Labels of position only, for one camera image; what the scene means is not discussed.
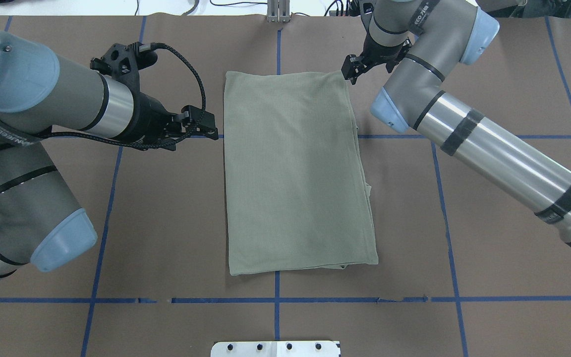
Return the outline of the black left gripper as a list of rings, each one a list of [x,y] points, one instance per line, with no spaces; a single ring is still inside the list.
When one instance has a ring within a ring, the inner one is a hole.
[[[163,144],[181,138],[181,136],[203,136],[218,140],[215,116],[193,105],[186,105],[181,113],[171,113],[163,104],[149,95],[140,93],[132,122],[127,127],[127,143],[136,145]]]

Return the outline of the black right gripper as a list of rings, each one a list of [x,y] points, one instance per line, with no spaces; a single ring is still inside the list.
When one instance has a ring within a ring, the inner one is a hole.
[[[365,74],[378,65],[384,65],[387,73],[391,73],[405,58],[411,47],[412,42],[409,38],[394,47],[385,47],[376,43],[372,38],[365,38],[361,54],[346,55],[341,67],[343,78],[355,84],[361,74]]]

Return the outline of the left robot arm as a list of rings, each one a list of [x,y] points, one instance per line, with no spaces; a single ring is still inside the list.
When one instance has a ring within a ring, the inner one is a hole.
[[[201,105],[180,113],[140,90],[157,50],[180,59],[197,80]],[[219,137],[202,81],[165,43],[115,43],[89,66],[0,30],[0,280],[26,264],[49,272],[88,251],[97,231],[43,140],[73,136],[138,151],[191,136]]]

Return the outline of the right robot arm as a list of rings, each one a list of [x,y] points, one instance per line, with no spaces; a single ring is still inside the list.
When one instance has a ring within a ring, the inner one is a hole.
[[[498,21],[469,0],[354,0],[363,50],[347,55],[343,77],[355,84],[372,68],[390,75],[371,114],[398,133],[408,129],[467,165],[557,229],[571,248],[571,169],[499,126],[466,99],[500,94],[482,79],[458,98],[447,84],[478,61],[498,36]]]

